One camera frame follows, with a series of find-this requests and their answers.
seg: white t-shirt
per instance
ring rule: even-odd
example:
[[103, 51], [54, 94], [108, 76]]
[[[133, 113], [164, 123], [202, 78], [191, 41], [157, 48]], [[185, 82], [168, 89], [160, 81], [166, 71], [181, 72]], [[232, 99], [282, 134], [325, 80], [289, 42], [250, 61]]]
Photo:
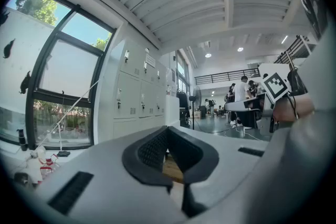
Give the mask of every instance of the white t-shirt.
[[245, 82], [236, 83], [233, 88], [233, 92], [235, 93], [235, 102], [246, 100], [246, 91], [248, 91], [248, 84]]

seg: railing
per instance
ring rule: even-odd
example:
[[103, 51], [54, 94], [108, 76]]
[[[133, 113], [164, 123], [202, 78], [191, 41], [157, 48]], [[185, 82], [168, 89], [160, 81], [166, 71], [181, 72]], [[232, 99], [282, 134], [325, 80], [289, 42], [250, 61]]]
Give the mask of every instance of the railing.
[[[311, 51], [313, 51], [315, 48], [315, 44], [307, 44], [307, 46]], [[284, 53], [282, 53], [274, 63], [290, 63], [286, 52], [292, 60], [296, 58], [306, 58], [309, 56], [309, 51], [300, 36], [296, 36], [296, 40], [293, 42], [293, 44], [290, 45], [290, 47]]]
[[206, 76], [195, 77], [196, 85], [223, 82], [230, 80], [240, 80], [242, 76], [247, 76], [248, 78], [260, 77], [258, 68], [224, 72]]

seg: standing fan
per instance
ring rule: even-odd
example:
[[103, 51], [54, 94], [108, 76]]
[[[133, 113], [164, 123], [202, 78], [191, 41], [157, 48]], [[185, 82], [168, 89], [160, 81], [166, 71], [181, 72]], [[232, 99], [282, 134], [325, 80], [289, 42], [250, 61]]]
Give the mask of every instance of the standing fan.
[[202, 103], [202, 94], [201, 90], [198, 86], [194, 88], [193, 96], [189, 96], [189, 101], [192, 103], [192, 109], [193, 109], [193, 129], [194, 129], [194, 107], [195, 109], [199, 109], [201, 103]]

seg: tree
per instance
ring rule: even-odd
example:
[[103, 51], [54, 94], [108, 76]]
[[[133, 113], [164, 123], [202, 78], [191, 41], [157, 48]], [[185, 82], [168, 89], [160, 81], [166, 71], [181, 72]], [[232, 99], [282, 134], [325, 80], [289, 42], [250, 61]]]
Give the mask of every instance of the tree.
[[53, 0], [16, 0], [16, 9], [42, 22], [55, 25], [57, 3]]
[[92, 46], [96, 47], [97, 49], [100, 49], [102, 51], [104, 51], [105, 49], [105, 46], [107, 44], [107, 42], [109, 42], [109, 39], [111, 37], [111, 33], [109, 33], [109, 35], [107, 36], [107, 38], [104, 40], [104, 39], [101, 39], [101, 38], [97, 38], [97, 41], [96, 41], [96, 44], [91, 44]]

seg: sky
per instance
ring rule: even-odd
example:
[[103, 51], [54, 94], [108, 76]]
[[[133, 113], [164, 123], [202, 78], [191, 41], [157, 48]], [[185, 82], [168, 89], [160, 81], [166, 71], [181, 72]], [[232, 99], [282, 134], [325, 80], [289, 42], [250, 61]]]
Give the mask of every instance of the sky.
[[[10, 0], [7, 7], [16, 9], [16, 0]], [[70, 8], [57, 3], [55, 10], [55, 17], [57, 18], [55, 26], [63, 19], [63, 17], [70, 11]], [[96, 43], [97, 38], [106, 39], [109, 32], [100, 27], [91, 20], [85, 18], [80, 14], [76, 14], [63, 28], [64, 33], [78, 38], [88, 44]]]

